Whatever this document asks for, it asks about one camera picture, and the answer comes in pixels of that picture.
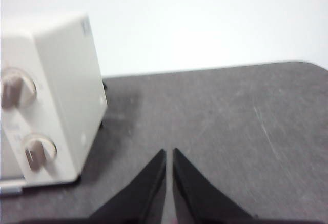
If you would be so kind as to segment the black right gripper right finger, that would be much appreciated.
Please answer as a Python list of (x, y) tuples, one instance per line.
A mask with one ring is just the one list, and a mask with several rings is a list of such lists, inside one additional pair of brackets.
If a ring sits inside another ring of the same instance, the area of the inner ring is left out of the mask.
[(214, 187), (178, 148), (173, 150), (173, 195), (178, 219), (254, 219)]

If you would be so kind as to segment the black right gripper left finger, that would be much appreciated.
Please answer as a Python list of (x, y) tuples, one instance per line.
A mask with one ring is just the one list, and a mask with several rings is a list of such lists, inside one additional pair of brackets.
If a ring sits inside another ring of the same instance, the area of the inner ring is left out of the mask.
[(162, 219), (166, 194), (166, 151), (161, 149), (120, 192), (90, 219)]

